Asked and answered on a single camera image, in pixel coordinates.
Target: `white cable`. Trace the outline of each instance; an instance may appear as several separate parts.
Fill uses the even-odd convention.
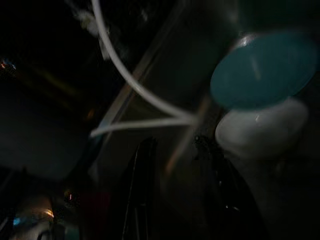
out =
[[[193,114],[190,114],[189,112],[184,111],[183,109],[173,106],[172,104],[157,97],[152,92],[145,89],[141,84],[139,84],[137,80],[135,80],[135,78],[131,75],[131,73],[127,70],[127,68],[121,62],[119,56],[117,55],[109,39],[108,33],[106,31],[103,14],[101,12],[100,1],[92,0],[92,7],[93,7],[96,24],[97,24],[102,42],[113,64],[118,69],[119,73],[122,75],[124,80],[128,83],[128,85],[130,85],[142,98],[144,98],[147,102],[149,102],[159,110],[169,115],[172,115],[174,117],[184,118],[186,121],[189,121],[190,124],[193,124],[193,122],[197,119],[196,116],[194,116]]]
[[[99,127],[91,132],[90,137],[94,138],[96,136],[105,134],[107,132],[125,130],[125,129],[159,128],[159,127],[181,126],[181,125],[190,125],[190,122],[182,118],[173,118],[173,117],[143,120],[143,121],[126,121],[126,122],[111,124],[104,127]]]

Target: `white wire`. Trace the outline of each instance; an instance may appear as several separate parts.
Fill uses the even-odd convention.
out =
[[[93,12],[96,20],[96,24],[98,27],[98,31],[102,42],[110,56],[115,67],[118,69],[124,80],[130,85],[142,98],[144,98],[147,102],[158,108],[159,110],[172,115],[174,117],[183,118],[185,121],[188,121],[190,124],[193,124],[196,121],[197,117],[193,114],[184,111],[172,104],[164,101],[163,99],[157,97],[152,92],[145,89],[141,84],[138,83],[137,80],[131,75],[131,73],[127,70],[124,64],[121,62],[119,56],[117,55],[113,45],[109,39],[108,33],[106,31],[106,26],[103,18],[103,14],[100,7],[99,0],[92,0]]]
[[[173,118],[173,117],[143,120],[143,121],[126,121],[126,122],[114,123],[104,127],[99,127],[91,132],[90,137],[94,138],[101,134],[105,134],[107,132],[112,132],[112,131],[118,131],[118,130],[159,128],[159,127],[181,126],[181,125],[190,125],[190,122],[182,118]]]

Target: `blue lid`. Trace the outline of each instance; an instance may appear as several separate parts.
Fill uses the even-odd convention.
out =
[[[210,91],[227,109],[258,109],[298,93],[317,68],[317,47],[296,32],[263,35],[230,52],[215,68]]]

